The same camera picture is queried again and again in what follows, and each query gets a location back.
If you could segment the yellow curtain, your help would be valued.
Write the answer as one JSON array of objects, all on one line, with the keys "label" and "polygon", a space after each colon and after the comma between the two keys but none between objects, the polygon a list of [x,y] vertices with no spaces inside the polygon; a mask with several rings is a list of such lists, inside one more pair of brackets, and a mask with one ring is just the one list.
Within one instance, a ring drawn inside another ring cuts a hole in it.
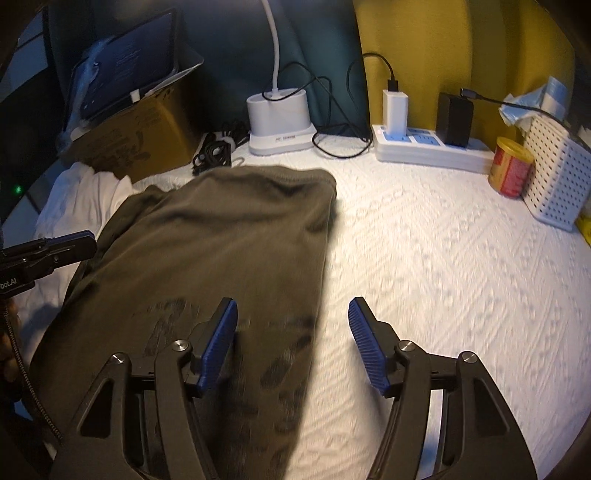
[{"label": "yellow curtain", "polygon": [[470,88],[486,96],[474,105],[472,135],[489,147],[517,139],[493,100],[519,96],[549,77],[571,88],[575,51],[536,1],[356,1],[363,51],[385,62],[365,63],[370,121],[383,118],[382,91],[394,72],[408,95],[408,123],[432,129],[440,93]]}]

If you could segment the teal curtain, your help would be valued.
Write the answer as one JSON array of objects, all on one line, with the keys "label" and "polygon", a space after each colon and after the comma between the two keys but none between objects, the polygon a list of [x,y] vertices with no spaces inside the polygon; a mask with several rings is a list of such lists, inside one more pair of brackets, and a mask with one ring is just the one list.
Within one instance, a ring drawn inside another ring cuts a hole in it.
[{"label": "teal curtain", "polygon": [[[332,134],[366,135],[368,89],[358,21],[349,1],[273,1],[283,88],[304,86],[311,121]],[[181,43],[204,58],[183,81],[197,130],[246,120],[246,99],[270,89],[273,40],[259,1],[54,1],[47,8],[62,88],[85,50],[168,9]]]}]

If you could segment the white perforated basket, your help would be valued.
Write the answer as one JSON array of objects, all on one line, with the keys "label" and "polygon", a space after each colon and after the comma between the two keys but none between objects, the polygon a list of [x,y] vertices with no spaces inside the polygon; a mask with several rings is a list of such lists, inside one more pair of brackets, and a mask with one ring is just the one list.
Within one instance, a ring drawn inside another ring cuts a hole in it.
[{"label": "white perforated basket", "polygon": [[562,125],[536,116],[525,139],[534,165],[522,192],[538,221],[570,231],[590,193],[590,150]]}]

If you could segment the white power strip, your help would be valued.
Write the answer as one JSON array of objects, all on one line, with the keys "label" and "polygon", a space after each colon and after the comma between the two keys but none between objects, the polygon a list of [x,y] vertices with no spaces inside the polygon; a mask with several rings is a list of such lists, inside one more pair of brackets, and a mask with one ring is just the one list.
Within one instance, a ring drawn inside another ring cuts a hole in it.
[{"label": "white power strip", "polygon": [[470,138],[467,147],[446,145],[433,130],[409,128],[403,136],[393,136],[383,125],[374,125],[377,160],[488,174],[494,159],[481,140]]}]

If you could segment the red tin can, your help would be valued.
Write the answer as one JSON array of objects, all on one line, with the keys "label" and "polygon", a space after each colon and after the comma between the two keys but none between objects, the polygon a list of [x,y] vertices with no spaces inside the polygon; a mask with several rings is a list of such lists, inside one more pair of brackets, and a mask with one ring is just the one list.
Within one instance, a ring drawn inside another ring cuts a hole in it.
[{"label": "red tin can", "polygon": [[518,198],[533,164],[534,156],[524,146],[509,138],[498,137],[489,184],[499,194]]}]

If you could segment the white cloth garment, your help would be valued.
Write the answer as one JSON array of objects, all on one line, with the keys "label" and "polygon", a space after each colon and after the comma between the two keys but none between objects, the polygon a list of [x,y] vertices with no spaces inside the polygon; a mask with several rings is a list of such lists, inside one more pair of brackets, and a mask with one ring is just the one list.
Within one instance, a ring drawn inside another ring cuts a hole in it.
[{"label": "white cloth garment", "polygon": [[[50,191],[36,222],[34,237],[53,238],[88,230],[99,236],[108,220],[133,194],[131,179],[111,172],[96,172],[76,162],[63,171]],[[21,352],[31,359],[46,329],[63,305],[76,263],[60,267],[18,295]]]}]

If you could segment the black charger adapter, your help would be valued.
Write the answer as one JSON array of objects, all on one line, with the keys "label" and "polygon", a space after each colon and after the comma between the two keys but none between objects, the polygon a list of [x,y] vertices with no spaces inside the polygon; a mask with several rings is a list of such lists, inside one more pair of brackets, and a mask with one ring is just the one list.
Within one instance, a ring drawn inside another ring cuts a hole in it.
[{"label": "black charger adapter", "polygon": [[474,105],[471,100],[441,92],[438,97],[436,134],[446,145],[468,146],[472,129]]}]

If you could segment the white desk lamp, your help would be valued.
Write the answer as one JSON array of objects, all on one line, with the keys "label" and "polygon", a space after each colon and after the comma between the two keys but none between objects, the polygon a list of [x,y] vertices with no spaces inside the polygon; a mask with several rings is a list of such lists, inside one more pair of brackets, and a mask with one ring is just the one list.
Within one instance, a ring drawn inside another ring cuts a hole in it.
[{"label": "white desk lamp", "polygon": [[312,147],[317,129],[311,122],[308,94],[304,87],[280,89],[280,39],[270,2],[262,1],[273,40],[273,75],[270,91],[246,99],[249,113],[249,151],[270,156]]}]

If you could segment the yellow snack bag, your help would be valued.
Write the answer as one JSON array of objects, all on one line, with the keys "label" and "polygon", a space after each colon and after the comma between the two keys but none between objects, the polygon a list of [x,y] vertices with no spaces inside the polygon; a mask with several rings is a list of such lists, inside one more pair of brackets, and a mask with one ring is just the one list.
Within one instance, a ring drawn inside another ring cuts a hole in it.
[{"label": "yellow snack bag", "polygon": [[591,245],[591,217],[580,214],[575,220],[575,226],[588,245]]}]

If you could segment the brown t-shirt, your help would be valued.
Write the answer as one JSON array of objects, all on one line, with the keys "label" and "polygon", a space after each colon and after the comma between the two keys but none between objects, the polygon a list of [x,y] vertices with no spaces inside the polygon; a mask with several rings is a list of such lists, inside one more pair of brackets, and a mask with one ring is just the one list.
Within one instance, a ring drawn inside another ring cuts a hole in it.
[{"label": "brown t-shirt", "polygon": [[335,196],[324,170],[242,166],[129,197],[33,354],[31,380],[55,425],[68,426],[109,355],[154,355],[229,297],[238,330],[200,419],[221,477],[283,478],[301,425]]}]

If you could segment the white charger adapter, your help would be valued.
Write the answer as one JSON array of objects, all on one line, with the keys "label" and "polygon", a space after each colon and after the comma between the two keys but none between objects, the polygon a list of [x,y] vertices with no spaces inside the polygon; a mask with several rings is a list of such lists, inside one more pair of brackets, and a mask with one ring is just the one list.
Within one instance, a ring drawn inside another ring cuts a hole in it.
[{"label": "white charger adapter", "polygon": [[383,126],[389,136],[402,137],[407,133],[409,96],[399,91],[383,91]]}]

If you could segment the tablet computer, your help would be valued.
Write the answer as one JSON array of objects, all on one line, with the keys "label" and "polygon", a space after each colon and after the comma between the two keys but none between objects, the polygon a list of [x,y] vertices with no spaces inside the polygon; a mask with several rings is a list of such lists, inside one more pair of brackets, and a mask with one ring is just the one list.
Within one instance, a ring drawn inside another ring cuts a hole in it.
[{"label": "tablet computer", "polygon": [[170,8],[110,39],[91,67],[81,118],[101,122],[178,71],[177,10]]}]

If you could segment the cardboard box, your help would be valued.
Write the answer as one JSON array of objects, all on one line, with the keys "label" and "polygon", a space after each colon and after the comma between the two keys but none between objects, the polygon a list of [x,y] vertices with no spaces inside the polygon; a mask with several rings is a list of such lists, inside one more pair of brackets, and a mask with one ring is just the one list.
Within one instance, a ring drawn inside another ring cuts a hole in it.
[{"label": "cardboard box", "polygon": [[197,144],[173,84],[83,134],[62,157],[136,182],[189,163]]}]

